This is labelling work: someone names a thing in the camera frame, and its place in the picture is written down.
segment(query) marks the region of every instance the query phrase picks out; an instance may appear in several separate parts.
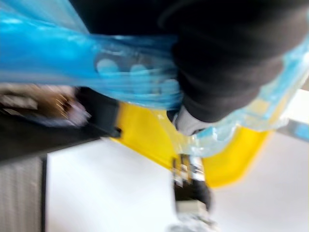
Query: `black jacket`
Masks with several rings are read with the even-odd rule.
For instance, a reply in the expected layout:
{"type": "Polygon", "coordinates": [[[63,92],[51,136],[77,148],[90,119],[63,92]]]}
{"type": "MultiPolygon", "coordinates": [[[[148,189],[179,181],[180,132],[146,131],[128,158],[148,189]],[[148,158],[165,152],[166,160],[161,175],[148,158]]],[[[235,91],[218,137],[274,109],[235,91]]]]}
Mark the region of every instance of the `black jacket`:
{"type": "Polygon", "coordinates": [[[309,0],[70,0],[91,33],[175,33],[172,53],[195,118],[251,102],[307,33],[309,0]]]}

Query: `black sleeve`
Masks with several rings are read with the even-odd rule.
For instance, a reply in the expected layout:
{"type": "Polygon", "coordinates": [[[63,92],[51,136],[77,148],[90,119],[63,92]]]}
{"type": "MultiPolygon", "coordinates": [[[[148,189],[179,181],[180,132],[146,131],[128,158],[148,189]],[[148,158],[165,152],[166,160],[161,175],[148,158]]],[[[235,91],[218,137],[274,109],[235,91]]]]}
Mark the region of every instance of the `black sleeve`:
{"type": "Polygon", "coordinates": [[[280,74],[282,55],[307,33],[308,0],[172,0],[159,24],[173,48],[183,104],[215,122],[250,103],[280,74]]]}

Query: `blue plastic bag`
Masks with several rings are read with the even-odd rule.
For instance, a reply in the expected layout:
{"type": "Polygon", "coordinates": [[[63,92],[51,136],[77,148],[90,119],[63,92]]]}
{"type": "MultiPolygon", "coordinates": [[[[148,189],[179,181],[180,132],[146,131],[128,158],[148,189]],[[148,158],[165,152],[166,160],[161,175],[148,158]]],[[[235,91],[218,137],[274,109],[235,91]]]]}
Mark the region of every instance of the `blue plastic bag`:
{"type": "Polygon", "coordinates": [[[170,56],[174,36],[89,35],[0,11],[0,80],[87,86],[150,108],[181,102],[170,56]]]}

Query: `yellow container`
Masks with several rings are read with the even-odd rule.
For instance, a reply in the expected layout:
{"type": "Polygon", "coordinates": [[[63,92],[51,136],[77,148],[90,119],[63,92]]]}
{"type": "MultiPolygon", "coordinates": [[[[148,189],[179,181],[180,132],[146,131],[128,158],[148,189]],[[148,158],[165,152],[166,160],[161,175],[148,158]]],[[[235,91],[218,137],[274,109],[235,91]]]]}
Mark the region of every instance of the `yellow container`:
{"type": "MultiPolygon", "coordinates": [[[[171,168],[171,160],[177,154],[165,129],[149,109],[122,103],[118,127],[122,129],[119,142],[163,167],[171,168]]],[[[209,185],[219,187],[241,178],[266,136],[267,132],[240,128],[223,152],[204,158],[209,185]]]]}

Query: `white surface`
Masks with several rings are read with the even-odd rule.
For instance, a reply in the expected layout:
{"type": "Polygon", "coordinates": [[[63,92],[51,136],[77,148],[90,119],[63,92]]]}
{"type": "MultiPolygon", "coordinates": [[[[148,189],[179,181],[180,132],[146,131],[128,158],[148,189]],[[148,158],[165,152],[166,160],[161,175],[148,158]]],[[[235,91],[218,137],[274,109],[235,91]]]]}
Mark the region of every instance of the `white surface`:
{"type": "Polygon", "coordinates": [[[299,89],[283,116],[294,121],[309,124],[309,91],[299,89]]]}
{"type": "MultiPolygon", "coordinates": [[[[308,232],[309,145],[275,133],[241,181],[214,191],[222,232],[308,232]]],[[[111,141],[49,155],[47,232],[165,232],[169,172],[111,141]]]]}
{"type": "Polygon", "coordinates": [[[215,191],[223,232],[308,232],[309,144],[275,133],[249,173],[215,191]]]}
{"type": "Polygon", "coordinates": [[[47,232],[163,232],[176,221],[170,172],[112,142],[52,153],[47,232]]]}

